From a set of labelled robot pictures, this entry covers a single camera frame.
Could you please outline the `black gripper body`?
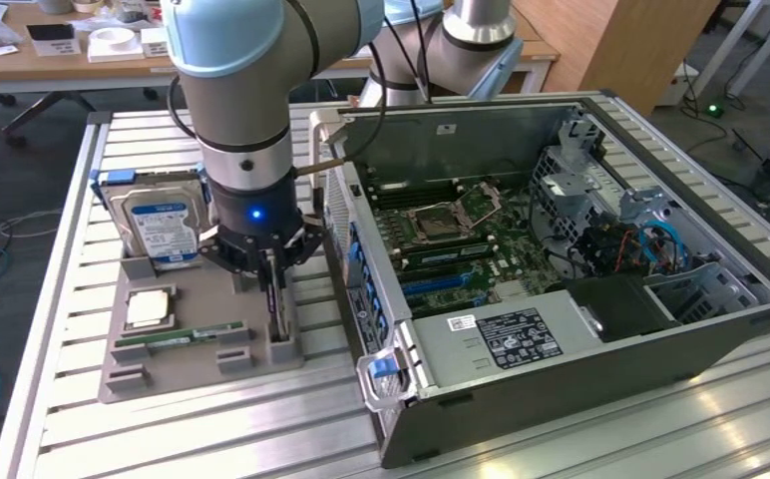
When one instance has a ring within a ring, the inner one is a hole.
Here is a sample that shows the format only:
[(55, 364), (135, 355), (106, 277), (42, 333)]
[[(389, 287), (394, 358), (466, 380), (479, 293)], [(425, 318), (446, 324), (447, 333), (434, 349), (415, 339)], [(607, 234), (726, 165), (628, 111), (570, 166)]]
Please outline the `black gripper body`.
[(234, 190), (214, 179), (209, 179), (209, 185), (219, 217), (218, 231), (255, 237), (261, 249), (274, 251), (274, 240), (289, 240), (303, 227), (293, 172), (259, 190)]

